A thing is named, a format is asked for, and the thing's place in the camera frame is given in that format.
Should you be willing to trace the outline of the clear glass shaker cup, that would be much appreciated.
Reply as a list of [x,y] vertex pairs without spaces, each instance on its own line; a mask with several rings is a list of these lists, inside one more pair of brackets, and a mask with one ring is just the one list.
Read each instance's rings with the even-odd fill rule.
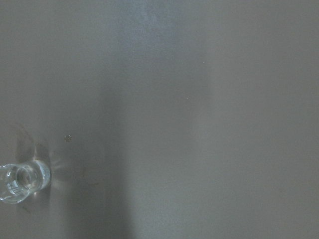
[[31,160],[0,167],[0,201],[17,204],[50,184],[51,170],[42,161]]

